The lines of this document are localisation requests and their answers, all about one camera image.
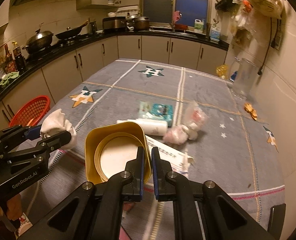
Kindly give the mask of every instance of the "yellow square bin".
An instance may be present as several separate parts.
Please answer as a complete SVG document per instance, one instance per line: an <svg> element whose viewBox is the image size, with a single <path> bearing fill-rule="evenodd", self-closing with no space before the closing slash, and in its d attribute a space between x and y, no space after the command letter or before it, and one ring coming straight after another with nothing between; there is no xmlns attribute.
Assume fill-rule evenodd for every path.
<svg viewBox="0 0 296 240"><path fill-rule="evenodd" d="M85 140L86 177L98 184L123 171L126 162L145 150L144 183L151 176L151 159L143 129L134 122L123 122L93 129Z"/></svg>

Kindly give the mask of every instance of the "frying pan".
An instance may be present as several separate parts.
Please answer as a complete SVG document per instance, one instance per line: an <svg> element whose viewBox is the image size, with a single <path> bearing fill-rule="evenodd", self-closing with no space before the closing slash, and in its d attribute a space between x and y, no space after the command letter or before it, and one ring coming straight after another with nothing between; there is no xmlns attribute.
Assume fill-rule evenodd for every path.
<svg viewBox="0 0 296 240"><path fill-rule="evenodd" d="M86 20L82 25L80 25L79 27L73 28L73 29L69 29L67 28L67 30L65 32L62 33L58 33L56 34L56 37L60 40L65 40L74 36L77 36L80 32L81 29L83 27L85 27L88 24L88 20Z"/></svg>

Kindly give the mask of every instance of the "metal bolt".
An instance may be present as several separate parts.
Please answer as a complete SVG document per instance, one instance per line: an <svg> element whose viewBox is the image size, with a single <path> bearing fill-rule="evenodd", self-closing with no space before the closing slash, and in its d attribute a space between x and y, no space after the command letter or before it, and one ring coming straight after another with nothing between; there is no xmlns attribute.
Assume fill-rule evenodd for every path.
<svg viewBox="0 0 296 240"><path fill-rule="evenodd" d="M208 188L214 188L214 186L216 185L212 180L207 180L205 182L206 187Z"/></svg>
<svg viewBox="0 0 296 240"><path fill-rule="evenodd" d="M83 184L82 184L82 188L83 189L91 189L92 188L92 183L91 182L89 182L89 181L87 181L87 182L84 182Z"/></svg>
<svg viewBox="0 0 296 240"><path fill-rule="evenodd" d="M168 177L170 177L170 178L175 178L175 177L178 176L178 173L176 173L175 171L169 171L169 172L167 173L167 175L168 175Z"/></svg>
<svg viewBox="0 0 296 240"><path fill-rule="evenodd" d="M120 176L123 177L123 178L128 178L128 177L130 177L130 172L128 172L128 171L122 171L120 173Z"/></svg>

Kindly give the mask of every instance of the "table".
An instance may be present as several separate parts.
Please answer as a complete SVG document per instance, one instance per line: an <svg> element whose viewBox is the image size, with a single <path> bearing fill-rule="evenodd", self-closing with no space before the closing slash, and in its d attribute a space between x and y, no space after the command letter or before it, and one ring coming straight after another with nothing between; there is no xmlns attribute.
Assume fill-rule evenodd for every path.
<svg viewBox="0 0 296 240"><path fill-rule="evenodd" d="M195 161L189 168L189 179L201 183L213 180L267 229L270 208L284 203L278 152L267 142L265 128L269 125L260 109L255 106L259 120L254 121L244 111L244 101L231 94L227 83L202 72L156 62L119 59L109 64L50 110L62 109L75 126L78 144L72 150L51 154L50 173L22 192L24 212L36 223L86 181L84 141L92 129L135 119L139 101L173 105L173 123L180 124L187 104L195 100L209 118L196 141L179 147ZM89 95L87 102L73 100L80 93ZM35 143L26 141L19 149ZM127 206L124 212L123 239L173 239L172 203L155 200L152 179L144 190L143 201Z"/></svg>

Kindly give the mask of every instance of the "human hand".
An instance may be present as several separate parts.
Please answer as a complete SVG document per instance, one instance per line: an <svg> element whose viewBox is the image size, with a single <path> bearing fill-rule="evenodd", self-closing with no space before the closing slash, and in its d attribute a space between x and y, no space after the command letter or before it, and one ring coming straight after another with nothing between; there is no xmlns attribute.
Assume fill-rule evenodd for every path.
<svg viewBox="0 0 296 240"><path fill-rule="evenodd" d="M21 197L20 194L14 196L10 200L7 201L7 217L9 220L16 220L21 217L23 214L22 208L21 208ZM3 216L4 212L2 211L2 208L0 207L0 217Z"/></svg>

